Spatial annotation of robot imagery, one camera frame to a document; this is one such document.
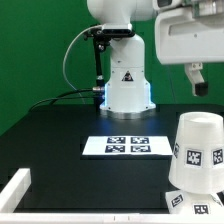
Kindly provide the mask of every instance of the table surface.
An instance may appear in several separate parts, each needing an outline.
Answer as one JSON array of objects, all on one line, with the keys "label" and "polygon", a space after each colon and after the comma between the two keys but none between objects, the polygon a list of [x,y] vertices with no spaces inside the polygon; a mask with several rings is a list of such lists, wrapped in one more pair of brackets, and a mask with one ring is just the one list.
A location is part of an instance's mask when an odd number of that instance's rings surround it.
[{"label": "table surface", "polygon": [[0,186],[30,168],[32,186],[18,212],[168,213],[169,156],[82,156],[88,136],[167,136],[174,145],[180,114],[224,115],[218,105],[158,105],[138,120],[99,115],[93,105],[41,106],[0,137]]}]

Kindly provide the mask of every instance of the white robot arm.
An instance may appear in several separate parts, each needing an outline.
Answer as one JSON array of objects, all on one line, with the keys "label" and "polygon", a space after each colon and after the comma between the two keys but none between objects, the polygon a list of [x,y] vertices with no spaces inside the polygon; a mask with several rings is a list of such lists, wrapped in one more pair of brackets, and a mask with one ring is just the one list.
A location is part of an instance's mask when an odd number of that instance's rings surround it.
[{"label": "white robot arm", "polygon": [[131,21],[154,16],[151,0],[87,0],[89,11],[102,25],[102,35],[111,37],[111,74],[105,85],[101,113],[120,119],[147,115],[151,102],[150,84],[145,79],[145,45],[132,32]]},{"label": "white robot arm", "polygon": [[224,1],[154,0],[153,5],[159,12],[155,23],[158,59],[162,64],[184,64],[193,94],[206,95],[202,63],[224,61]]}]

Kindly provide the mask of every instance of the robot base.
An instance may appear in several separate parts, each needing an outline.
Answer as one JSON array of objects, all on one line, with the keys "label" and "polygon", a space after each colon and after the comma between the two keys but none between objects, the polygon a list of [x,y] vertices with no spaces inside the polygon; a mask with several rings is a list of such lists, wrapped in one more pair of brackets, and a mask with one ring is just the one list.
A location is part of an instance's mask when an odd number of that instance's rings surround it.
[{"label": "robot base", "polygon": [[115,119],[121,120],[134,120],[141,119],[155,114],[156,106],[152,105],[149,109],[138,112],[138,113],[122,113],[122,112],[114,112],[103,107],[100,107],[100,114],[102,116],[111,117]]}]

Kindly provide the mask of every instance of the green background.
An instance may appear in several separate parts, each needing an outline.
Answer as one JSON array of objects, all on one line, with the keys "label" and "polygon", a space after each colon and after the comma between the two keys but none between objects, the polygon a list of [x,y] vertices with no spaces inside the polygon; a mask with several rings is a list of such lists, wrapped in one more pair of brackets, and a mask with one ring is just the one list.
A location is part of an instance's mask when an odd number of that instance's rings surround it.
[{"label": "green background", "polygon": [[[86,0],[0,0],[0,134],[37,101],[71,90],[62,75],[65,52],[76,35],[95,23]],[[193,97],[183,66],[162,66],[157,60],[154,21],[138,22],[134,27],[146,43],[146,78],[152,83],[156,104],[224,104],[224,64],[204,66],[209,95]],[[106,53],[107,78],[108,60]],[[95,85],[91,40],[80,40],[72,49],[67,72],[77,88]]]}]

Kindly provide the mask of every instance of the warning label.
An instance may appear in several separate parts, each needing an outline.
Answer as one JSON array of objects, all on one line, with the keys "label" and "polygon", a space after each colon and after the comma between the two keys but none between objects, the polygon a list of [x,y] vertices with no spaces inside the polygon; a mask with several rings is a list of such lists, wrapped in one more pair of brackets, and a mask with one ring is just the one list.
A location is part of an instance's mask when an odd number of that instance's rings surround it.
[{"label": "warning label", "polygon": [[131,73],[129,71],[127,71],[127,73],[125,74],[124,78],[122,79],[123,82],[133,82],[133,78],[131,76]]}]

